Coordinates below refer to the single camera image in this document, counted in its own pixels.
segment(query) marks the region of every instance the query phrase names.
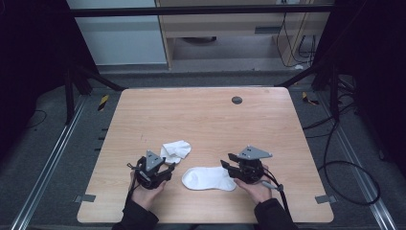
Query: metal rail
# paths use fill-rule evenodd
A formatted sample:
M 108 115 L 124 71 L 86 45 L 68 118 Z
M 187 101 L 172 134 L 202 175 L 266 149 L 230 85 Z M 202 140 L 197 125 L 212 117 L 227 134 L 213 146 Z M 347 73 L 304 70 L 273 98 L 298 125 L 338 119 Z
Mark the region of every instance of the metal rail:
M 321 104 L 323 105 L 326 113 L 328 116 L 331 115 L 330 110 L 328 108 L 328 98 L 327 96 L 322 92 L 322 93 L 317 93 Z M 358 159 L 356 156 L 356 153 L 354 149 L 352 148 L 350 144 L 350 140 L 348 139 L 346 132 L 339 126 L 336 130 L 338 140 L 343 148 L 343 153 L 346 157 L 346 159 L 358 166 L 362 167 L 361 161 Z M 358 182 L 358 186 L 360 187 L 362 193 L 364 194 L 364 198 L 366 200 L 373 200 L 376 197 L 376 190 L 375 187 L 371 181 L 371 179 L 362 171 L 359 171 L 357 169 L 353 169 L 353 174 L 355 176 L 355 179 Z M 375 204 L 370 205 L 372 213 L 376 219 L 376 222 L 379 224 L 379 227 L 382 230 L 395 230 L 397 229 L 394 220 L 392 219 L 391 214 L 389 213 L 388 209 L 386 208 L 384 202 L 382 199 L 379 199 L 376 201 Z
M 36 183 L 28 196 L 27 200 L 24 203 L 24 206 L 20 210 L 18 216 L 15 218 L 11 225 L 11 230 L 24 230 L 27 228 L 34 211 L 36 209 L 36 206 L 39 203 L 39 200 L 42 198 L 47 185 L 54 173 L 54 170 L 57 166 L 57 163 L 60 159 L 60 156 L 65 150 L 65 147 L 69 141 L 69 138 L 72 135 L 72 132 L 75 129 L 75 126 L 79 120 L 79 116 L 83 110 L 83 106 L 86 102 L 87 97 L 86 96 L 80 96 L 78 105 L 76 107 L 77 113 L 73 117 L 72 122 L 70 125 L 66 125 L 65 128 L 62 130 L 62 133 L 59 136 L 59 139 L 56 142 L 56 145 L 48 158 L 47 163 L 45 164 L 45 167 L 43 168 L 41 175 L 39 178 L 36 180 Z

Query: table surface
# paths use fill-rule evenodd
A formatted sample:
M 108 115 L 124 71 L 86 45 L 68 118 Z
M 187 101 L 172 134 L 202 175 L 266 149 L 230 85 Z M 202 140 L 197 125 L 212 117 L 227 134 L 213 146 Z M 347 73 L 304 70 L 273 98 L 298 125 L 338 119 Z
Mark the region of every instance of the table surface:
M 232 98 L 242 98 L 241 104 Z M 130 183 L 127 163 L 136 165 L 146 150 L 185 140 L 190 154 L 155 200 L 161 223 L 255 223 L 254 203 L 239 187 L 232 192 L 192 191 L 181 181 L 192 167 L 218 167 L 228 153 L 247 145 L 266 150 L 261 159 L 283 184 L 295 222 L 330 222 L 328 203 L 289 92 L 278 87 L 148 88 L 123 92 L 80 205 L 80 222 L 118 222 Z M 280 194 L 273 192 L 281 201 Z

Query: black sleeve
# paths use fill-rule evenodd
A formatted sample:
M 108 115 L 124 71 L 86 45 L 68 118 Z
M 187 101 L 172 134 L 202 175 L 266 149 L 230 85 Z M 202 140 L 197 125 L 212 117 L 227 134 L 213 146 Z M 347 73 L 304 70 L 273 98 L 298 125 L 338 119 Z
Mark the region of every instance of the black sleeve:
M 159 220 L 132 200 L 125 204 L 123 213 L 122 221 L 114 224 L 112 230 L 152 230 Z
M 254 209 L 260 229 L 296 230 L 299 229 L 290 219 L 277 199 L 271 198 L 259 203 Z

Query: white cloth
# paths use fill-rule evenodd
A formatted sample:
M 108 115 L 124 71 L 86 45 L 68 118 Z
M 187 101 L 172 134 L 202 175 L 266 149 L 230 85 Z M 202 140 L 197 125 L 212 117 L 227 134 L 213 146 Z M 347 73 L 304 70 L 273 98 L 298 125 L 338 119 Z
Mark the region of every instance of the white cloth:
M 182 183 L 191 190 L 219 189 L 232 191 L 237 184 L 222 167 L 195 167 L 188 169 L 182 176 Z
M 167 164 L 172 164 L 173 162 L 178 164 L 191 150 L 191 144 L 183 140 L 166 143 L 161 147 L 161 157 L 166 157 L 165 163 Z

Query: human hand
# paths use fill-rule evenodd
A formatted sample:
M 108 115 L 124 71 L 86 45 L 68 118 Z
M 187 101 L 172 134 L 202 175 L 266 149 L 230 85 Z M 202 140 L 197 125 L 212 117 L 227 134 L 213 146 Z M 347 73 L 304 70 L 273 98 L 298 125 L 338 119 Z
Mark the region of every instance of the human hand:
M 265 186 L 262 185 L 261 181 L 267 181 L 271 183 L 271 180 L 266 177 L 265 175 L 262 176 L 260 179 L 259 183 L 257 184 L 247 184 L 244 181 L 235 178 L 234 181 L 236 184 L 239 186 L 239 188 L 245 190 L 248 195 L 254 200 L 254 203 L 257 205 L 260 202 L 264 202 L 265 200 L 268 200 L 272 198 L 272 191 Z
M 134 171 L 131 172 L 131 181 L 134 179 Z M 153 200 L 155 197 L 157 197 L 159 194 L 161 194 L 162 191 L 164 191 L 165 185 L 167 184 L 167 181 L 164 180 L 156 189 L 146 189 L 142 185 L 139 186 L 138 182 L 135 182 L 134 186 L 138 186 L 137 189 L 134 190 L 134 193 L 131 196 L 131 200 L 139 204 L 141 207 L 149 211 L 149 209 L 152 206 Z

